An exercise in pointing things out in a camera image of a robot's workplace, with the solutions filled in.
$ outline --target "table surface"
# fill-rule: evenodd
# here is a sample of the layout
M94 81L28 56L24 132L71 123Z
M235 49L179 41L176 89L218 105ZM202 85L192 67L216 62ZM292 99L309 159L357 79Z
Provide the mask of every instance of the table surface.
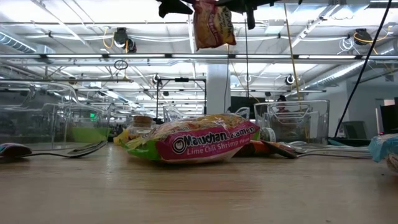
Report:
M0 164L1 223L398 223L398 175L334 157L154 164L112 144Z

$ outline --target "maruchan ramen package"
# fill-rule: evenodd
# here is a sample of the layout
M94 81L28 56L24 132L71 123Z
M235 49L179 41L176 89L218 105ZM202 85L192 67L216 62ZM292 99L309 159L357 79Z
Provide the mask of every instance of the maruchan ramen package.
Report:
M231 11L227 7L215 6L214 0L195 1L193 7L197 50L224 44L236 45Z
M223 161L258 136L258 130L255 124L235 114L208 115L164 123L123 145L128 153L152 161Z

